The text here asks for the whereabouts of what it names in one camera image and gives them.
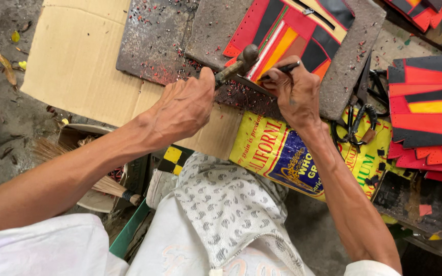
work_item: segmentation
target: man's right hand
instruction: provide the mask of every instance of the man's right hand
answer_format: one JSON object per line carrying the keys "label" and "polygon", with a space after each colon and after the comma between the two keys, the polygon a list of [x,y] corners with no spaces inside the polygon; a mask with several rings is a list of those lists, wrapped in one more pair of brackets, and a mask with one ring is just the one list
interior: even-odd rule
{"label": "man's right hand", "polygon": [[[300,65],[289,73],[279,71],[282,66],[300,62]],[[278,105],[282,116],[289,125],[296,129],[303,141],[321,133],[323,122],[319,112],[320,78],[308,72],[300,58],[289,56],[274,64],[262,76],[271,79],[263,82],[263,86],[278,97]]]}
{"label": "man's right hand", "polygon": [[[300,59],[294,55],[274,64],[263,75],[271,77],[263,85],[278,97],[282,115],[311,153],[335,227],[351,259],[375,260],[402,273],[393,237],[335,150],[328,125],[320,120],[320,78],[302,64],[287,74],[276,69],[297,61]],[[370,229],[375,235],[368,235]]]}

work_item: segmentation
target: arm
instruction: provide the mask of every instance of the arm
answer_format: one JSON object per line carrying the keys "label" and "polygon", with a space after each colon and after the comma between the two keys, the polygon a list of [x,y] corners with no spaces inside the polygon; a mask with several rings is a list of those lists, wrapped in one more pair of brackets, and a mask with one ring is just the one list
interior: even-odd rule
{"label": "arm", "polygon": [[0,185],[0,230],[70,209],[114,168],[194,135],[209,122],[214,75],[167,85],[160,100],[117,130]]}
{"label": "arm", "polygon": [[303,65],[287,75],[275,69],[298,60],[297,56],[291,56],[275,64],[267,72],[271,80],[264,86],[278,97],[282,115],[308,147],[325,188],[335,227],[351,259],[375,260],[402,273],[389,230],[335,150],[328,125],[320,119],[320,78]]}

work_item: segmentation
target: broom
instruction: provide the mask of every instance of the broom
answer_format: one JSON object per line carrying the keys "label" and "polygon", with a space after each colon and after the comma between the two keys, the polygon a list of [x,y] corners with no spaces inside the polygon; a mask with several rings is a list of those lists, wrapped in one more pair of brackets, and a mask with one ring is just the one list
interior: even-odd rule
{"label": "broom", "polygon": [[[72,151],[70,147],[64,146],[62,144],[54,144],[46,138],[35,139],[34,154],[35,156],[47,162],[53,158],[63,155]],[[92,189],[100,192],[105,192],[116,197],[124,198],[125,200],[132,203],[134,206],[139,205],[140,195],[134,193],[131,190],[127,190],[124,186],[119,185],[114,179],[109,176],[104,176],[98,180]]]}

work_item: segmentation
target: yellow rice sack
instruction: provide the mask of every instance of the yellow rice sack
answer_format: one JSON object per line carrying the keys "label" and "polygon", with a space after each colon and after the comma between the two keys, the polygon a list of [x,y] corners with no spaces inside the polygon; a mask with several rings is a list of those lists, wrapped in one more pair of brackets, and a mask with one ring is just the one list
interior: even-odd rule
{"label": "yellow rice sack", "polygon": [[[347,121],[347,113],[342,114]],[[369,117],[362,118],[357,138],[369,128]],[[378,132],[373,141],[360,147],[361,153],[349,143],[339,144],[341,155],[347,167],[358,180],[368,198],[374,193],[374,186],[368,186],[365,180],[374,175],[380,177],[383,171],[380,163],[386,164],[386,156],[391,140],[391,124],[378,119]],[[347,131],[337,127],[340,137]],[[379,156],[378,150],[384,150]],[[238,134],[230,153],[230,160],[274,182],[288,186],[310,197],[325,201],[325,191],[316,170],[313,157],[308,152],[296,131],[283,121],[246,111],[243,115]]]}

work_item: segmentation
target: wrist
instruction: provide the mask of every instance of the wrist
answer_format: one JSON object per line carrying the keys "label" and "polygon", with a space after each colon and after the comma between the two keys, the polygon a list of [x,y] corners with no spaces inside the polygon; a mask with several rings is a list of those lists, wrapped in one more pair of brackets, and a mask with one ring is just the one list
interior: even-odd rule
{"label": "wrist", "polygon": [[116,130],[120,148],[127,155],[138,158],[160,149],[154,118],[143,112]]}
{"label": "wrist", "polygon": [[328,135],[328,125],[321,120],[304,128],[296,128],[296,132],[306,147],[313,147],[322,144]]}

